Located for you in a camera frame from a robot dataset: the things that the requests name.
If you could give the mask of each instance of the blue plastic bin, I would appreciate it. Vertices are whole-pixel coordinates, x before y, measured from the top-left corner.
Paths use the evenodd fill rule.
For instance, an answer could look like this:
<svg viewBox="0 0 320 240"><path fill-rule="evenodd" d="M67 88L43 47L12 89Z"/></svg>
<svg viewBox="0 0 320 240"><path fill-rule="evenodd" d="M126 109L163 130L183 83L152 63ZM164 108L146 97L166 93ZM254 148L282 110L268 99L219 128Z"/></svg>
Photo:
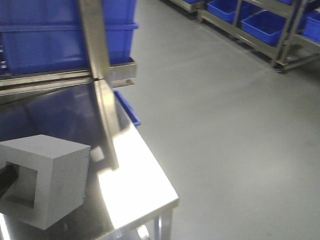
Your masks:
<svg viewBox="0 0 320 240"><path fill-rule="evenodd" d="M308 18L303 35L320 43L320 12Z"/></svg>
<svg viewBox="0 0 320 240"><path fill-rule="evenodd" d="M204 2L205 0L184 0L188 4L195 4L199 2Z"/></svg>
<svg viewBox="0 0 320 240"><path fill-rule="evenodd" d="M137 24L106 27L111 64L128 63ZM87 68L80 25L0 26L4 58L13 74Z"/></svg>
<svg viewBox="0 0 320 240"><path fill-rule="evenodd" d="M242 29L261 41L275 46L279 42L286 19L263 11L242 21Z"/></svg>
<svg viewBox="0 0 320 240"><path fill-rule="evenodd" d="M291 5L294 2L294 0L278 0L278 1L288 5Z"/></svg>
<svg viewBox="0 0 320 240"><path fill-rule="evenodd" d="M134 24L137 0L103 0L106 24ZM0 25L79 24L78 0L0 0Z"/></svg>
<svg viewBox="0 0 320 240"><path fill-rule="evenodd" d="M301 22L298 27L298 30L304 30L306 28L308 19L313 16L316 16L317 14L318 14L317 11L310 11L310 12L304 14L303 17L301 18Z"/></svg>
<svg viewBox="0 0 320 240"><path fill-rule="evenodd" d="M133 125L135 127L140 126L141 120L136 114L134 108L130 105L130 103L125 99L125 97L119 92L118 90L114 91L114 95L118 99L118 101L121 103L122 107L124 108L125 112L128 114L129 118L133 122Z"/></svg>
<svg viewBox="0 0 320 240"><path fill-rule="evenodd" d="M214 0L207 3L207 9L210 13L232 24L236 16L237 4L238 0ZM260 10L261 8L244 2L239 19L243 20Z"/></svg>

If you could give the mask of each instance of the stainless steel shelf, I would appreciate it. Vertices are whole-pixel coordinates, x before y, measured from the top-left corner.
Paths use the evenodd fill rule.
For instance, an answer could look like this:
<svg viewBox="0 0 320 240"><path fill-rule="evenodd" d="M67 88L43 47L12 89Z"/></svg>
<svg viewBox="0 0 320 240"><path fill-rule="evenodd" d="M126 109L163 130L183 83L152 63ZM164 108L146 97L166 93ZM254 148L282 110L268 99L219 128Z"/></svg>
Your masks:
<svg viewBox="0 0 320 240"><path fill-rule="evenodd" d="M179 7L183 8L184 10L188 11L189 13L194 13L199 9L204 9L206 6L205 1L196 2L194 4L187 3L183 0L170 0L170 1L178 5Z"/></svg>
<svg viewBox="0 0 320 240"><path fill-rule="evenodd" d="M206 10L199 10L198 11L198 19L206 20L209 23L212 23L213 25L223 29L230 35L234 36L235 38L238 38L248 44L249 46L253 47L259 52L262 52L263 54L267 55L270 58L273 58L277 54L277 48L270 46L266 44L265 42L257 39L256 37L246 33L242 29L222 20L221 18L213 15L212 13L206 11Z"/></svg>
<svg viewBox="0 0 320 240"><path fill-rule="evenodd" d="M137 63L132 60L128 63L111 65L109 78L113 85L121 82L128 82L137 76ZM11 75L0 77L0 90L3 87L9 87L21 84L32 84L39 82L52 82L72 78L91 78L91 71L88 69L63 70L54 72L41 72L35 74Z"/></svg>
<svg viewBox="0 0 320 240"><path fill-rule="evenodd" d="M262 9L268 10L274 14L288 18L292 12L292 5L287 5L277 0L244 0L247 3L256 5Z"/></svg>

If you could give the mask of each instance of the storage shelf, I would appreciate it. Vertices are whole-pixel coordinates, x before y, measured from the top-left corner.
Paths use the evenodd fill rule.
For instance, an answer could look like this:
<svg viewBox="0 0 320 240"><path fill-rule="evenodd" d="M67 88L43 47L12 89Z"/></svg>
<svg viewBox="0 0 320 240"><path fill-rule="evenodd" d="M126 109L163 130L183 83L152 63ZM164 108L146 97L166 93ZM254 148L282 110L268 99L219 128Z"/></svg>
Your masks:
<svg viewBox="0 0 320 240"><path fill-rule="evenodd" d="M262 9L268 10L284 18L289 18L291 16L292 8L294 6L294 4L287 5L277 0L243 0L243 1L256 5Z"/></svg>
<svg viewBox="0 0 320 240"><path fill-rule="evenodd" d="M270 46L267 43L259 40L258 38L246 33L242 29L222 20L221 18L215 16L214 14L206 11L206 10L199 10L198 11L198 19L201 21L206 20L209 23L223 29L230 35L234 36L237 39L242 40L244 43L248 44L249 46L253 47L257 51L267 55L270 58L273 58L277 53L278 50L276 47Z"/></svg>
<svg viewBox="0 0 320 240"><path fill-rule="evenodd" d="M206 6L205 1L196 2L194 4L187 3L183 0L170 0L170 1L178 5L179 7L183 8L184 10L188 11L189 13L194 13L199 9L204 9Z"/></svg>

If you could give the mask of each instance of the gray floor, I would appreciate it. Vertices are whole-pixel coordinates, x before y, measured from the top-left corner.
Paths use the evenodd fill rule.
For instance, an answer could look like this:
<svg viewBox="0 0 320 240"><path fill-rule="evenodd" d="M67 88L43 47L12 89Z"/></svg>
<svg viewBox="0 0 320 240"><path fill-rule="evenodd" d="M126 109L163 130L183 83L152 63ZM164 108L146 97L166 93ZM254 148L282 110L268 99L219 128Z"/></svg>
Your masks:
<svg viewBox="0 0 320 240"><path fill-rule="evenodd" d="M320 63L277 74L165 0L136 20L121 91L181 198L172 239L320 239Z"/></svg>

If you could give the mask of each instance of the stainless steel table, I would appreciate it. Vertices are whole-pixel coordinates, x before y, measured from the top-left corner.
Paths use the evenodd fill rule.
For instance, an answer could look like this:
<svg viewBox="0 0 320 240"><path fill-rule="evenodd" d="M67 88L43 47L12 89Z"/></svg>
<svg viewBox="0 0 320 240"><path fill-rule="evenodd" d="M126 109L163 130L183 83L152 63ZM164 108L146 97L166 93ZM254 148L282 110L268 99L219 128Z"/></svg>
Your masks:
<svg viewBox="0 0 320 240"><path fill-rule="evenodd" d="M118 168L105 157L94 96L86 83L0 107L0 141L44 134L92 147L84 204L45 231L0 214L3 240L113 240L151 220L155 239L170 239L177 193L118 102Z"/></svg>

